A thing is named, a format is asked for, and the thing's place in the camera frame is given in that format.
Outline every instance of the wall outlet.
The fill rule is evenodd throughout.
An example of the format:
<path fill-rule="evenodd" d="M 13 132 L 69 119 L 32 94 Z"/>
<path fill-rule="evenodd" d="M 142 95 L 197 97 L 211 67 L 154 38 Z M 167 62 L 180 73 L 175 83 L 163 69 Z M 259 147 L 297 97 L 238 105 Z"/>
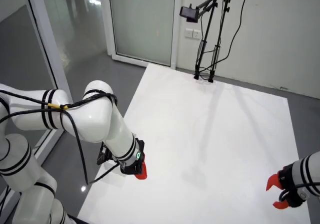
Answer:
<path fill-rule="evenodd" d="M 192 38 L 194 30 L 192 28 L 186 28 L 184 32 L 185 37 Z"/>
<path fill-rule="evenodd" d="M 202 37 L 201 30 L 194 29 L 193 32 L 194 32 L 192 35 L 193 38 L 201 39 Z"/>

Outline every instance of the black tripod stand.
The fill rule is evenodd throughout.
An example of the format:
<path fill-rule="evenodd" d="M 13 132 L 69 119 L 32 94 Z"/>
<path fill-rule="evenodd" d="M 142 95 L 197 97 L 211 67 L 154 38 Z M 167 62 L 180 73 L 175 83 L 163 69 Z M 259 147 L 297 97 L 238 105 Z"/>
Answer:
<path fill-rule="evenodd" d="M 218 35 L 218 41 L 216 43 L 216 45 L 214 46 L 214 50 L 213 50 L 213 56 L 212 56 L 212 61 L 211 61 L 211 69 L 210 69 L 210 76 L 208 81 L 210 83 L 214 82 L 214 76 L 215 76 L 215 70 L 217 69 L 217 63 L 218 58 L 219 58 L 219 52 L 220 52 L 220 44 L 221 44 L 221 33 L 222 33 L 222 28 L 223 28 L 223 24 L 225 21 L 225 16 L 226 16 L 226 12 L 229 12 L 230 7 L 228 7 L 228 4 L 230 3 L 231 0 L 223 0 L 224 2 L 224 10 L 223 10 L 223 14 L 221 17 L 221 22 L 220 22 L 220 29 L 219 29 L 219 35 Z"/>
<path fill-rule="evenodd" d="M 208 22 L 208 25 L 207 25 L 207 28 L 205 31 L 206 33 L 205 33 L 204 39 L 201 40 L 201 43 L 200 43 L 200 46 L 198 49 L 198 53 L 197 53 L 197 57 L 196 57 L 194 79 L 199 79 L 199 76 L 200 76 L 200 65 L 201 65 L 202 58 L 203 58 L 203 55 L 205 52 L 205 47 L 207 45 L 207 38 L 208 38 L 209 28 L 211 25 L 212 16 L 214 14 L 215 7 L 218 6 L 218 3 L 216 1 L 217 0 L 206 0 L 205 2 L 203 2 L 202 4 L 197 6 L 195 9 L 193 9 L 192 5 L 190 4 L 189 8 L 188 7 L 181 7 L 181 10 L 180 10 L 181 17 L 185 17 L 187 22 L 194 22 L 194 23 L 197 23 L 199 18 L 201 18 L 203 14 L 205 14 L 206 12 L 211 10 L 209 22 Z M 217 68 L 217 63 L 219 63 L 218 58 L 219 58 L 219 51 L 220 51 L 220 44 L 221 44 L 221 33 L 222 33 L 223 24 L 225 21 L 224 17 L 226 15 L 226 12 L 229 12 L 229 10 L 230 10 L 230 7 L 228 7 L 228 4 L 230 3 L 230 1 L 231 0 L 223 0 L 224 9 L 223 9 L 222 17 L 221 17 L 221 22 L 220 22 L 218 41 L 215 45 L 215 49 L 213 50 L 211 64 L 210 64 L 209 68 L 206 68 L 206 69 L 210 69 L 210 76 L 209 76 L 208 81 L 211 83 L 213 83 L 213 81 L 214 81 L 213 78 L 215 76 L 215 72 L 216 72 L 215 70 Z"/>
<path fill-rule="evenodd" d="M 205 2 L 203 2 L 202 4 L 197 6 L 195 9 L 193 9 L 192 5 L 190 4 L 189 8 L 181 7 L 181 10 L 180 10 L 180 16 L 185 17 L 187 22 L 193 22 L 193 23 L 198 23 L 199 18 L 201 18 L 202 15 L 204 15 L 206 12 L 209 12 L 211 10 L 209 22 L 208 22 L 208 25 L 207 25 L 206 31 L 205 31 L 206 33 L 204 35 L 204 39 L 201 40 L 201 43 L 200 43 L 200 46 L 198 49 L 198 53 L 197 53 L 197 57 L 196 57 L 195 73 L 194 73 L 195 79 L 199 79 L 199 75 L 200 75 L 199 68 L 200 68 L 200 64 L 201 64 L 201 61 L 202 61 L 202 58 L 203 58 L 203 55 L 205 52 L 205 47 L 207 44 L 206 40 L 208 38 L 212 16 L 214 14 L 215 7 L 218 6 L 218 3 L 216 1 L 217 0 L 206 0 Z"/>

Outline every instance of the glass door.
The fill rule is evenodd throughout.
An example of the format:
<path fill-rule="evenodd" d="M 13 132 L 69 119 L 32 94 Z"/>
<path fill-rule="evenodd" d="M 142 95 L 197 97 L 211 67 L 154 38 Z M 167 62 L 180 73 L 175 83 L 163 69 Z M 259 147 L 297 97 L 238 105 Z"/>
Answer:
<path fill-rule="evenodd" d="M 44 6 L 43 0 L 0 0 L 0 83 L 21 90 L 59 88 L 71 98 Z M 63 131 L 22 131 L 10 121 L 5 134 L 10 133 L 24 135 L 42 164 Z M 7 189 L 3 179 L 0 194 L 0 223 L 5 223 L 20 194 Z"/>
<path fill-rule="evenodd" d="M 115 60 L 176 68 L 181 0 L 102 0 Z"/>

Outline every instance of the door frame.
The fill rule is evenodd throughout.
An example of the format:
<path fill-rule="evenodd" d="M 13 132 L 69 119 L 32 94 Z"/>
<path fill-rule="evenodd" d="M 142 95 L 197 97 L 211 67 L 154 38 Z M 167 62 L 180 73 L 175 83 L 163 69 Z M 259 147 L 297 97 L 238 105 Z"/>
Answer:
<path fill-rule="evenodd" d="M 116 41 L 113 27 L 113 19 L 111 12 L 111 0 L 101 0 L 102 6 L 102 17 L 104 23 L 104 32 L 106 37 L 106 46 L 108 55 L 111 55 L 112 59 L 118 60 L 125 63 L 135 64 L 142 67 L 147 67 L 151 62 L 144 61 L 140 59 L 135 59 L 132 57 L 122 56 L 117 54 L 116 51 Z M 178 58 L 178 43 L 179 43 L 179 30 L 180 30 L 180 8 L 182 5 L 182 0 L 174 0 L 174 11 L 173 11 L 173 30 L 172 30 L 172 44 L 171 44 L 171 61 L 170 68 L 176 69 L 177 58 Z"/>
<path fill-rule="evenodd" d="M 26 0 L 26 6 L 53 86 L 56 89 L 63 89 L 67 93 L 70 103 L 72 103 L 72 96 L 44 0 Z M 62 129 L 46 130 L 44 132 L 32 150 L 40 165 L 43 164 L 62 134 Z M 0 195 L 0 201 L 3 200 L 5 192 L 4 190 Z M 0 216 L 0 223 L 5 223 L 17 205 L 19 198 L 20 193 L 13 190 L 8 193 Z"/>

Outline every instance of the black stripe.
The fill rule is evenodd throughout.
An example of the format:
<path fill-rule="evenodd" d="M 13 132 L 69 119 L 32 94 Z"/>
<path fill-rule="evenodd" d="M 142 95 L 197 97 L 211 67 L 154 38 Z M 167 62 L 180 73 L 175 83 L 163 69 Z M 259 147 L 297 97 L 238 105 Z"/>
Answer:
<path fill-rule="evenodd" d="M 49 90 L 47 90 L 46 92 L 44 92 L 44 94 L 43 94 L 43 96 L 42 96 L 42 102 L 45 102 L 45 101 L 46 101 L 46 98 L 47 98 L 47 94 L 48 94 L 48 93 L 49 93 Z M 45 105 L 44 105 L 44 104 L 41 104 L 41 109 L 44 109 L 44 108 L 45 108 Z M 42 121 L 43 121 L 43 124 L 45 125 L 45 127 L 46 127 L 47 129 L 51 129 L 51 128 L 49 128 L 49 126 L 48 126 L 45 112 L 41 112 L 41 116 L 42 116 Z"/>
<path fill-rule="evenodd" d="M 55 92 L 56 92 L 56 89 L 52 90 L 52 92 L 49 94 L 48 103 L 52 103 L 52 98 L 53 98 Z M 57 127 L 54 124 L 54 120 L 52 118 L 52 112 L 48 112 L 48 116 L 49 116 L 49 121 L 50 121 L 51 126 L 54 129 L 57 129 Z"/>
<path fill-rule="evenodd" d="M 64 127 L 64 123 L 62 122 L 62 112 L 60 113 L 60 122 L 61 122 L 61 126 L 62 126 L 63 130 L 66 130 Z"/>
<path fill-rule="evenodd" d="M 0 97 L 0 103 L 2 103 L 2 105 L 5 107 L 5 109 L 8 112 L 8 114 L 10 114 L 9 105 L 1 97 Z"/>
<path fill-rule="evenodd" d="M 134 135 L 132 135 L 132 144 L 131 144 L 131 147 L 130 147 L 129 151 L 127 151 L 127 153 L 124 154 L 123 156 L 121 156 L 121 157 L 116 157 L 115 156 L 115 158 L 117 158 L 118 160 L 122 161 L 121 159 L 125 158 L 126 156 L 128 156 L 131 153 L 131 151 L 134 150 L 135 147 L 136 147 L 136 140 L 135 140 Z"/>
<path fill-rule="evenodd" d="M 62 206 L 62 210 L 63 210 L 63 215 L 60 221 L 60 224 L 64 224 L 65 223 L 65 219 L 66 219 L 66 212 L 65 212 L 65 208 Z"/>
<path fill-rule="evenodd" d="M 21 158 L 21 160 L 19 162 L 17 162 L 15 165 L 9 167 L 9 168 L 5 168 L 5 169 L 0 169 L 0 172 L 9 172 L 15 168 L 17 168 L 27 157 L 29 151 L 31 151 L 30 146 L 28 145 L 28 148 L 26 149 L 26 152 L 24 154 L 24 156 Z"/>
<path fill-rule="evenodd" d="M 8 145 L 9 145 L 8 151 L 7 151 L 6 155 L 2 159 L 0 159 L 0 162 L 3 161 L 8 156 L 8 154 L 10 152 L 11 144 L 10 144 L 10 141 L 7 138 L 6 138 L 6 140 L 8 141 Z"/>
<path fill-rule="evenodd" d="M 310 175 L 310 172 L 309 172 L 309 158 L 310 156 L 308 156 L 305 160 L 305 171 L 306 171 L 306 176 L 308 177 L 309 179 L 309 183 L 312 185 L 313 189 L 317 192 L 317 196 L 320 195 L 320 191 L 319 189 L 314 185 L 313 181 L 312 181 L 312 177 Z"/>
<path fill-rule="evenodd" d="M 106 93 L 106 92 L 104 92 L 104 91 L 102 91 L 102 90 L 99 90 L 99 89 L 92 89 L 92 90 L 89 90 L 88 92 L 86 92 L 85 94 L 84 94 L 84 97 L 87 95 L 87 94 L 89 94 L 89 93 Z M 112 100 L 112 98 L 111 97 L 107 97 L 109 100 L 110 100 L 110 102 L 112 103 L 112 105 L 114 104 L 114 102 L 113 102 L 113 100 Z"/>
<path fill-rule="evenodd" d="M 301 174 L 301 178 L 303 181 L 303 184 L 306 184 L 306 179 L 305 179 L 305 175 L 304 175 L 304 161 L 306 158 L 303 158 L 303 160 L 300 163 L 300 174 Z M 306 187 L 306 189 L 314 196 L 316 196 L 316 194 L 310 189 L 310 187 Z"/>
<path fill-rule="evenodd" d="M 11 173 L 6 173 L 6 174 L 2 173 L 2 175 L 3 176 L 12 176 L 12 175 L 20 172 L 23 168 L 25 168 L 25 166 L 28 164 L 28 162 L 29 162 L 29 160 L 31 158 L 31 154 L 32 154 L 31 148 L 29 148 L 29 149 L 30 149 L 30 152 L 29 152 L 28 158 L 26 159 L 26 161 L 17 170 L 15 170 L 15 171 L 13 171 Z"/>
<path fill-rule="evenodd" d="M 40 187 L 43 187 L 43 188 L 47 188 L 53 194 L 53 196 L 56 195 L 54 189 L 52 187 L 48 186 L 47 184 L 37 182 L 34 185 L 35 186 L 40 186 Z"/>

